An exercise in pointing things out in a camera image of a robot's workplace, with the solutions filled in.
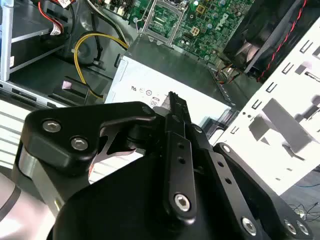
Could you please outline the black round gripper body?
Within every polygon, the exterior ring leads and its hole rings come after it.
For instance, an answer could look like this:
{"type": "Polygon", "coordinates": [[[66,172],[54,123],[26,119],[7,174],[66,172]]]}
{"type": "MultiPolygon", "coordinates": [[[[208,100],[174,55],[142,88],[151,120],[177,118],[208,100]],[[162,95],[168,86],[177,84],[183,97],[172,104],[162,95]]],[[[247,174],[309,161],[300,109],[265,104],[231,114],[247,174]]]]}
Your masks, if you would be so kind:
{"type": "Polygon", "coordinates": [[[194,124],[165,125],[145,156],[63,206],[56,240],[238,240],[241,193],[223,157],[194,124]]]}

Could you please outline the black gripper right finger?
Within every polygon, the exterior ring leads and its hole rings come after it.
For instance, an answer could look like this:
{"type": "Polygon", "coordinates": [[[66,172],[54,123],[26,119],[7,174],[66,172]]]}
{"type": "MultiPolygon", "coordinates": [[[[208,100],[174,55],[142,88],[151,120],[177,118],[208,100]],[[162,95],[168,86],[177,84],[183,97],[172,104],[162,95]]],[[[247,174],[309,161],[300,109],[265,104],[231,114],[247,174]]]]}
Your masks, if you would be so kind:
{"type": "Polygon", "coordinates": [[[179,100],[179,218],[187,240],[312,240],[310,227],[226,144],[211,146],[179,100]]]}

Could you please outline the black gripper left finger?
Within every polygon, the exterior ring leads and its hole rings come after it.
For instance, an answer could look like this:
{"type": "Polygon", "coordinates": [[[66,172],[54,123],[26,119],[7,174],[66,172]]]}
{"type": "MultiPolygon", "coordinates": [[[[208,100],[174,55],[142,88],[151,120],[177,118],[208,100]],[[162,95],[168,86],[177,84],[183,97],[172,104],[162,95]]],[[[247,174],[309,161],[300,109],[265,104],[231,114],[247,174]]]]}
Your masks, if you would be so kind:
{"type": "Polygon", "coordinates": [[[167,114],[140,101],[38,110],[25,119],[22,151],[48,167],[71,198],[90,186],[82,179],[93,164],[137,149],[146,155],[163,126],[182,127],[181,99],[167,95],[167,114]]]}

